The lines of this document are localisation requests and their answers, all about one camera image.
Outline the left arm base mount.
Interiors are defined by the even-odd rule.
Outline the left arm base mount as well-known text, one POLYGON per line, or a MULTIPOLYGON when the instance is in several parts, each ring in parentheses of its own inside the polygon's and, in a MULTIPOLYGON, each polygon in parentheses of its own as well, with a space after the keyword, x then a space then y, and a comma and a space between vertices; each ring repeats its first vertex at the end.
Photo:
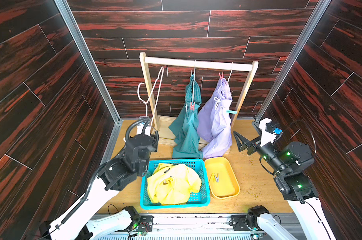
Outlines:
POLYGON ((140 215, 139 220, 134 220, 133 223, 125 230, 121 232, 151 232, 154 225, 154 216, 151 215, 140 215))

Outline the yellow clothespin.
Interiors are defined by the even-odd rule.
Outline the yellow clothespin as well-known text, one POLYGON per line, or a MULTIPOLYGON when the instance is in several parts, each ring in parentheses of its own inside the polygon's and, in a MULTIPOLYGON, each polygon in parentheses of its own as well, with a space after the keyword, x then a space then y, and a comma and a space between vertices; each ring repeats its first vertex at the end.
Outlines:
POLYGON ((212 173, 209 180, 216 182, 216 175, 212 173))

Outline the green shorts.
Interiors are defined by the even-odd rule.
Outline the green shorts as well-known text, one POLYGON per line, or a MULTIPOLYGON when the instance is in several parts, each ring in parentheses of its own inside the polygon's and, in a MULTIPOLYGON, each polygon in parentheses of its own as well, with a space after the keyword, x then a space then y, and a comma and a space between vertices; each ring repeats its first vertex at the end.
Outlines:
POLYGON ((169 126, 175 135, 173 148, 174 159, 202 159, 199 150, 200 136, 197 133, 199 125, 198 109, 202 103, 201 93, 195 78, 189 79, 185 88, 185 103, 178 117, 169 126), (190 103, 195 103, 195 110, 190 109, 190 103))

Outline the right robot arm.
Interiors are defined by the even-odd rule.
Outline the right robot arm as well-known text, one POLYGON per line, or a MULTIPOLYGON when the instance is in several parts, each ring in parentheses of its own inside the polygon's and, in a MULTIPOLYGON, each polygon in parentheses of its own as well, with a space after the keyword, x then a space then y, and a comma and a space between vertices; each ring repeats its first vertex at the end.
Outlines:
POLYGON ((304 170, 315 162, 316 151, 311 151, 309 145, 301 142, 291 142, 280 151, 275 146, 284 134, 279 123, 265 118, 252 122, 252 125, 259 133, 259 137, 253 140, 233 132, 238 150, 247 151, 249 156, 258 153, 259 160, 272 168, 270 174, 308 240, 335 239, 324 215, 319 193, 311 179, 304 174, 304 170))

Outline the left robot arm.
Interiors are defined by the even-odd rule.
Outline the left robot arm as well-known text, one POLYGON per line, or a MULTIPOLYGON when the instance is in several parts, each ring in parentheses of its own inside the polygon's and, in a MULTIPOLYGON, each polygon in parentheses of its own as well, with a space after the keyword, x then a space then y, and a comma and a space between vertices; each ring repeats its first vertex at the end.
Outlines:
POLYGON ((95 170, 85 193, 60 217, 40 225, 41 240, 96 240, 115 231, 136 229, 140 215, 132 206, 102 219, 93 221, 92 217, 127 185, 146 175, 159 142, 158 131, 145 133, 151 122, 144 117, 128 127, 124 147, 95 170))

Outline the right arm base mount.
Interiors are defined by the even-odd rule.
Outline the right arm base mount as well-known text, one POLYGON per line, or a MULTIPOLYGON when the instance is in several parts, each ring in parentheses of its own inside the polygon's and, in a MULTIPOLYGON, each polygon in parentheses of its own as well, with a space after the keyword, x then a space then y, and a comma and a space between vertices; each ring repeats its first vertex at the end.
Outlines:
POLYGON ((230 218, 229 225, 233 227, 234 231, 263 231, 258 225, 258 219, 260 216, 257 215, 233 215, 230 218))

